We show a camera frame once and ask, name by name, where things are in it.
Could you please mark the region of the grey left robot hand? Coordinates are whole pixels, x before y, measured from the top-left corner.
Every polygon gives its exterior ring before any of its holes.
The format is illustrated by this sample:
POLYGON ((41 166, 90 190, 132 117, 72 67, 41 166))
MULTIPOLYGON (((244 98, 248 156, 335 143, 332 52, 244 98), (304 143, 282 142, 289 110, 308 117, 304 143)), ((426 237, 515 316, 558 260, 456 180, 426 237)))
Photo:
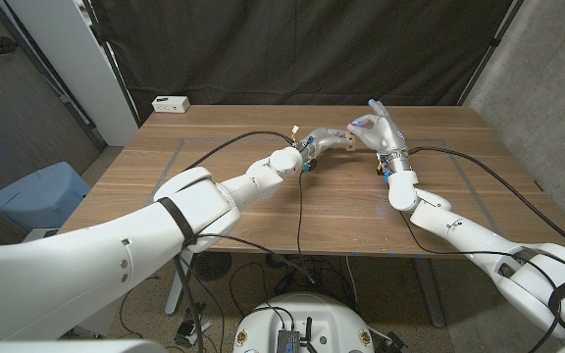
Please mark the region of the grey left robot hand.
POLYGON ((353 144, 346 137, 346 131, 336 128, 319 127, 301 139, 296 146, 304 164, 316 159, 322 151, 329 148, 348 148, 353 144))

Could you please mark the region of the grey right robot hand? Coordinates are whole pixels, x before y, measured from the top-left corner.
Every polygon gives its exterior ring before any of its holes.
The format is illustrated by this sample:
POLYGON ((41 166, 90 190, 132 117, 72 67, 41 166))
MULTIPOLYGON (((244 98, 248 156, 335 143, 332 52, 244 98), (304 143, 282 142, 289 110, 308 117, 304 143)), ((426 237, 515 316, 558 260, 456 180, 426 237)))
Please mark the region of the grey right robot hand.
POLYGON ((373 114, 357 118, 347 129, 378 153, 391 174, 411 171, 408 147, 399 127, 382 102, 370 99, 368 104, 373 114))

